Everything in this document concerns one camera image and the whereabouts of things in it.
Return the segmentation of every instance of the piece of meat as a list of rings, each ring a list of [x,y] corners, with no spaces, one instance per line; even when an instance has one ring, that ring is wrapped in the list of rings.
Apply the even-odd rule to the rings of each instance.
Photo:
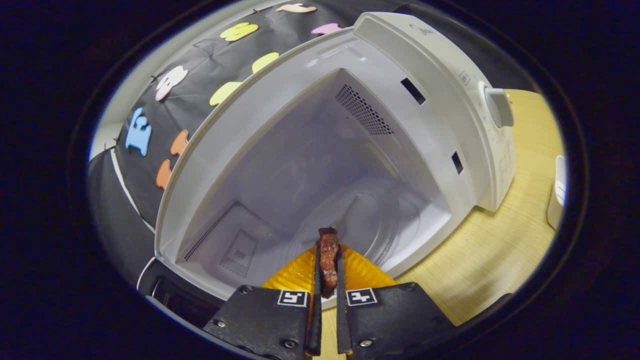
[[[338,272],[336,271],[335,256],[338,253],[337,232],[332,227],[318,229],[320,239],[316,242],[320,246],[320,269],[323,272],[322,297],[325,299],[333,295],[338,286]]]

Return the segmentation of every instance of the ventilation holes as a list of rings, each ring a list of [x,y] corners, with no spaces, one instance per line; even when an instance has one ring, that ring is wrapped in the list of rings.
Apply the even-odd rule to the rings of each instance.
[[[352,89],[349,85],[343,85],[335,99],[345,109],[349,110],[351,115],[356,118],[359,123],[371,135],[391,135],[393,130],[385,123],[385,120],[378,115],[378,112],[367,104],[360,94]]]
[[[189,259],[191,258],[191,256],[196,252],[196,250],[198,250],[199,246],[202,245],[202,243],[207,239],[207,237],[209,236],[209,234],[211,234],[211,231],[213,231],[213,229],[216,228],[216,226],[218,226],[218,224],[220,224],[220,221],[222,221],[222,219],[227,215],[227,213],[229,212],[229,210],[231,210],[231,208],[229,208],[228,210],[225,211],[224,214],[222,214],[222,216],[220,216],[215,223],[213,223],[212,226],[209,227],[209,229],[200,237],[200,239],[198,239],[198,241],[196,241],[195,245],[193,245],[193,247],[191,248],[191,250],[189,250],[187,252],[187,254],[184,256],[184,260],[185,261],[189,261]]]
[[[244,230],[238,231],[231,246],[222,257],[220,266],[242,278],[246,278],[257,247],[258,241],[256,239]]]

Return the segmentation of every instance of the microwave logo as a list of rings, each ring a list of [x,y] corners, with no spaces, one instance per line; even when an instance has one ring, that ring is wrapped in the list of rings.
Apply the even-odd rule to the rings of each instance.
[[[420,26],[417,26],[417,25],[410,25],[410,26],[412,29],[414,29],[415,31],[418,31],[420,34],[423,34],[423,35],[435,34],[435,31],[431,29],[421,28]]]

